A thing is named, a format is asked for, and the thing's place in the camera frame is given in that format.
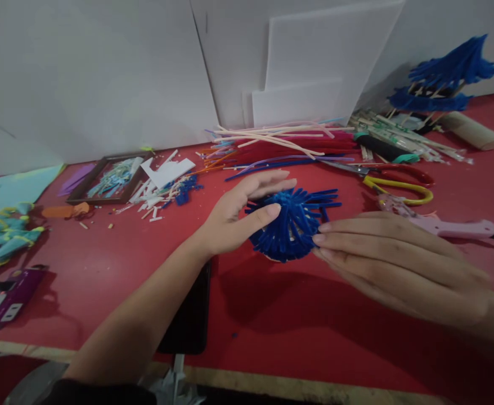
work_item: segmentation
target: orange paper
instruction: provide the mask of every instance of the orange paper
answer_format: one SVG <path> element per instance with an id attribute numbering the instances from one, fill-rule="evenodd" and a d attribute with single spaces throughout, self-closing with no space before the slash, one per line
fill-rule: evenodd
<path id="1" fill-rule="evenodd" d="M 73 216 L 74 207 L 71 205 L 63 205 L 56 207 L 46 207 L 43 209 L 45 218 L 69 218 Z"/>
<path id="2" fill-rule="evenodd" d="M 77 217 L 82 214 L 87 214 L 89 212 L 89 204 L 87 202 L 82 202 L 74 206 L 73 216 Z"/>
<path id="3" fill-rule="evenodd" d="M 83 202 L 75 206 L 61 205 L 56 207 L 46 207 L 43 209 L 43 216 L 46 218 L 70 218 L 87 214 L 88 212 L 89 204 L 87 202 Z"/>

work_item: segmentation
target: wooden frame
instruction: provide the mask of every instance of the wooden frame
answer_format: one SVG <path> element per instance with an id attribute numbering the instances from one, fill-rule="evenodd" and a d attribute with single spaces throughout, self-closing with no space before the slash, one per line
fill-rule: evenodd
<path id="1" fill-rule="evenodd" d="M 80 203 L 88 203 L 91 205 L 105 205 L 105 204 L 125 204 L 132 196 L 138 181 L 142 177 L 143 169 L 139 167 L 134 173 L 133 177 L 129 183 L 124 187 L 122 194 L 119 197 L 103 198 L 103 197 L 86 197 L 86 193 L 91 189 L 91 185 L 97 179 L 102 171 L 110 164 L 116 163 L 130 158 L 141 157 L 145 160 L 151 158 L 153 155 L 151 152 L 140 151 L 130 154 L 121 154 L 114 156 L 105 156 L 99 163 L 93 168 L 91 172 L 82 180 L 82 182 L 73 190 L 69 198 L 67 198 L 67 203 L 71 205 L 77 205 Z"/>

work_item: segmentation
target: blue pipe cleaner ball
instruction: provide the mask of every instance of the blue pipe cleaner ball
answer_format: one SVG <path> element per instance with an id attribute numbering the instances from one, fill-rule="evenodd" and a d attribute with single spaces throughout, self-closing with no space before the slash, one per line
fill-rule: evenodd
<path id="1" fill-rule="evenodd" d="M 254 250 L 281 263 L 307 256 L 315 247 L 312 237 L 318 232 L 319 218 L 323 215 L 326 217 L 326 208 L 341 206 L 340 202 L 334 202 L 338 197 L 334 194 L 336 191 L 333 189 L 309 194 L 302 188 L 295 192 L 292 188 L 249 202 L 246 214 L 269 204 L 281 205 L 279 216 L 249 238 Z"/>

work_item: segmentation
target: light blue paper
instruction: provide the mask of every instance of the light blue paper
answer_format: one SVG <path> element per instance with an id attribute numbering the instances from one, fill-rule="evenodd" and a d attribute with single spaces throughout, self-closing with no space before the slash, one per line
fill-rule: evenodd
<path id="1" fill-rule="evenodd" d="M 18 203 L 34 203 L 61 173 L 63 165 L 0 177 L 0 210 Z"/>

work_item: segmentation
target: hand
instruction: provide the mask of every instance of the hand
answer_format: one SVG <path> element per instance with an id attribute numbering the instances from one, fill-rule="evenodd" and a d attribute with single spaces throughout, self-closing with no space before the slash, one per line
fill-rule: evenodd
<path id="1" fill-rule="evenodd" d="M 451 243 L 387 212 L 325 223 L 314 254 L 369 298 L 444 325 L 487 314 L 489 279 Z"/>
<path id="2" fill-rule="evenodd" d="M 196 231 L 199 243 L 211 255 L 237 249 L 249 236 L 270 224 L 279 216 L 281 206 L 271 204 L 238 219 L 247 201 L 258 200 L 296 185 L 296 179 L 286 179 L 285 170 L 272 170 L 252 174 L 228 191 L 216 203 L 206 222 Z"/>

